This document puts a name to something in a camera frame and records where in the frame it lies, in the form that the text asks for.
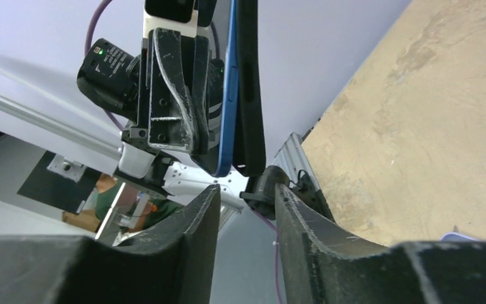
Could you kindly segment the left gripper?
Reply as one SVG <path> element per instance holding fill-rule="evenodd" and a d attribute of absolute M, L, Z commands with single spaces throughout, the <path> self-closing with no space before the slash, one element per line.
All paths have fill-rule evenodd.
<path fill-rule="evenodd" d="M 197 35 L 191 100 L 185 84 L 180 32 L 167 28 L 151 30 L 127 69 L 137 86 L 136 118 L 125 126 L 122 141 L 144 151 L 206 153 L 210 55 L 209 39 Z"/>

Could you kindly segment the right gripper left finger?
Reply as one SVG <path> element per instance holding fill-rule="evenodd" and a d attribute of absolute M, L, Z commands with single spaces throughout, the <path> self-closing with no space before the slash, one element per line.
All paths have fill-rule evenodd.
<path fill-rule="evenodd" d="M 208 303 L 220 203 L 220 187 L 210 185 L 121 246 L 0 236 L 0 303 Z"/>

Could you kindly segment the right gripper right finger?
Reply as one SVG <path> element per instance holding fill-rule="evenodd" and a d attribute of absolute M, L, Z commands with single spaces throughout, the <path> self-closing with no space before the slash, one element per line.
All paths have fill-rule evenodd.
<path fill-rule="evenodd" d="M 275 188 L 287 303 L 486 303 L 486 242 L 385 247 Z"/>

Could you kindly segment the blue phone black screen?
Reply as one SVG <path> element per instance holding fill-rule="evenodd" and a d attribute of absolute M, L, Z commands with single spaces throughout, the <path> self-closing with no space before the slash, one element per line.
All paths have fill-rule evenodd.
<path fill-rule="evenodd" d="M 209 175 L 225 177 L 232 168 L 238 108 L 236 1 L 222 1 L 216 9 L 206 38 L 209 39 L 209 69 L 206 111 L 208 150 L 192 159 Z"/>

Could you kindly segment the black phone case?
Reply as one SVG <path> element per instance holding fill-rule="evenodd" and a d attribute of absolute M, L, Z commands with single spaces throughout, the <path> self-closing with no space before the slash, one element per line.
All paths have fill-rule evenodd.
<path fill-rule="evenodd" d="M 238 111 L 233 166 L 245 177 L 263 173 L 266 164 L 258 61 L 258 1 L 236 1 Z"/>

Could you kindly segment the lilac phone case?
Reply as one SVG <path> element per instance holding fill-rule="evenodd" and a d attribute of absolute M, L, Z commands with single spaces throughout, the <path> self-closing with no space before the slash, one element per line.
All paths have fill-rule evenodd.
<path fill-rule="evenodd" d="M 441 237 L 440 240 L 445 241 L 445 242 L 474 242 L 474 241 L 479 241 L 479 239 L 461 234 L 459 232 L 448 232 L 447 234 L 444 234 Z"/>

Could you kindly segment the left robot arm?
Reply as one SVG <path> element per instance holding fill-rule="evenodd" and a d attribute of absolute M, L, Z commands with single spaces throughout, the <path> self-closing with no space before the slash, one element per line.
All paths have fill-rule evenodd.
<path fill-rule="evenodd" d="M 165 198 L 171 152 L 188 154 L 214 179 L 233 170 L 237 69 L 215 58 L 209 30 L 194 37 L 156 28 L 132 55 L 106 39 L 90 46 L 78 71 L 80 92 L 125 117 L 116 175 L 153 198 Z"/>

